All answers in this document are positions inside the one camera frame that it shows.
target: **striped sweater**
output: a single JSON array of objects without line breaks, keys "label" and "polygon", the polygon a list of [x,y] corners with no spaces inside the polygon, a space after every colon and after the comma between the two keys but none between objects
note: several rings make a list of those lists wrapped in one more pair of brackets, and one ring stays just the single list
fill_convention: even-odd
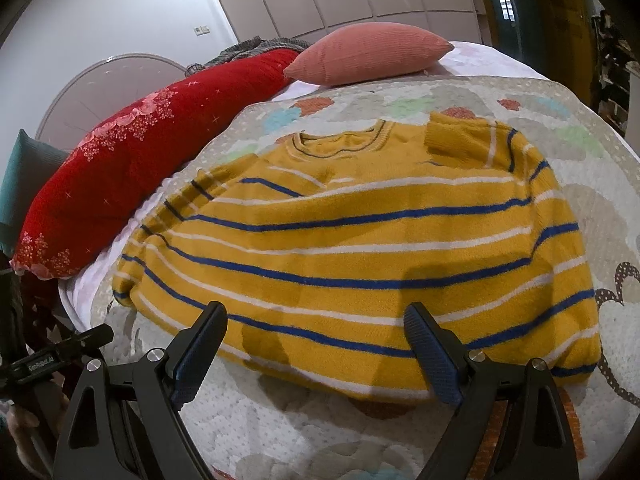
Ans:
[{"label": "striped sweater", "polygon": [[131,237],[115,297],[170,332],[209,301],[226,358],[360,399],[430,396],[402,314],[427,306],[492,359],[559,382],[600,355],[578,225],[540,152],[506,124],[434,113],[200,170]]}]

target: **silver screw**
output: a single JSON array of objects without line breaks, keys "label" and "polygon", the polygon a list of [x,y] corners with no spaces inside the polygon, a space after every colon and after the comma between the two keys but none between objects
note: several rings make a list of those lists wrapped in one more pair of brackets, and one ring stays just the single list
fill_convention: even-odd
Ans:
[{"label": "silver screw", "polygon": [[86,364],[86,369],[89,370],[90,372],[95,372],[101,366],[102,366],[102,362],[100,361],[100,359],[91,359]]},{"label": "silver screw", "polygon": [[540,359],[539,357],[536,357],[534,359],[531,360],[531,365],[539,371],[543,371],[546,370],[546,363],[544,362],[544,360]]},{"label": "silver screw", "polygon": [[469,359],[475,361],[476,363],[481,363],[486,359],[486,355],[482,350],[472,350],[469,352]]},{"label": "silver screw", "polygon": [[146,355],[146,358],[150,360],[152,363],[155,363],[164,357],[164,350],[161,348],[154,348],[151,352]]}]

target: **white bed sheet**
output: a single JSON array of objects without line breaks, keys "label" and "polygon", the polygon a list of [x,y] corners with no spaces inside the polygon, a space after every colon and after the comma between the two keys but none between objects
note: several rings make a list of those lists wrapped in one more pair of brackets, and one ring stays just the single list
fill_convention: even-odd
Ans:
[{"label": "white bed sheet", "polygon": [[[455,49],[444,56],[436,66],[425,72],[428,72],[429,75],[490,75],[546,79],[531,67],[502,54],[490,46],[466,43],[465,41],[453,41],[452,44]],[[318,85],[295,81],[271,101],[302,97],[320,88]],[[91,306],[98,286],[120,254],[122,254],[129,236],[140,225],[145,216],[158,204],[160,197],[160,192],[156,192],[149,197],[136,211],[134,217],[129,220],[129,223],[113,243],[105,248],[92,264],[85,267],[77,276],[69,280],[60,280],[58,286],[60,300],[67,315],[78,330],[84,331],[91,328]]]}]

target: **blue gripper pad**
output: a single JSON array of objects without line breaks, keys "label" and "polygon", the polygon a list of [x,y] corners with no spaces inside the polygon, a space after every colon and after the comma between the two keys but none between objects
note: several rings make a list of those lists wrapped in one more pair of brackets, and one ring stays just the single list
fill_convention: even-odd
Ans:
[{"label": "blue gripper pad", "polygon": [[194,325],[178,332],[167,348],[168,374],[174,379],[171,403],[177,412],[195,399],[225,333],[225,307],[221,303],[209,303]]},{"label": "blue gripper pad", "polygon": [[424,307],[411,304],[404,311],[404,336],[441,402],[459,406],[463,396],[458,369],[419,309]]}]

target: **hand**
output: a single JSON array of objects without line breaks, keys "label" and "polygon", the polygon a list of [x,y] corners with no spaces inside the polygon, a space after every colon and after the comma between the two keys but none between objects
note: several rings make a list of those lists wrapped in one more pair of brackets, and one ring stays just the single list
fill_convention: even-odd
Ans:
[{"label": "hand", "polygon": [[[62,424],[65,419],[66,410],[69,406],[69,399],[59,390],[60,393],[60,414],[58,415],[57,432],[60,434]],[[12,406],[7,413],[7,426],[9,433],[14,438],[17,446],[18,458],[29,472],[39,478],[48,478],[49,474],[42,464],[38,453],[31,442],[30,431],[40,425],[40,421],[33,413],[21,408]]]}]

